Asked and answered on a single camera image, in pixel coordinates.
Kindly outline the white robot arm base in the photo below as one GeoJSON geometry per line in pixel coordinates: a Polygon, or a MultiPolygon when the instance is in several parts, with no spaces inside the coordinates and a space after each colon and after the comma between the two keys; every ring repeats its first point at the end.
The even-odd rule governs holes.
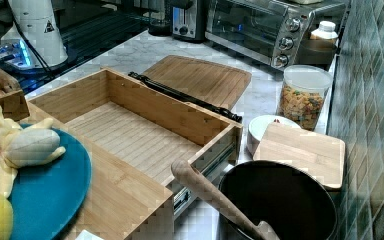
{"type": "Polygon", "coordinates": [[[55,68],[68,59],[56,25],[51,0],[8,0],[13,26],[1,38],[14,44],[16,58],[8,64],[18,70],[55,68]]]}

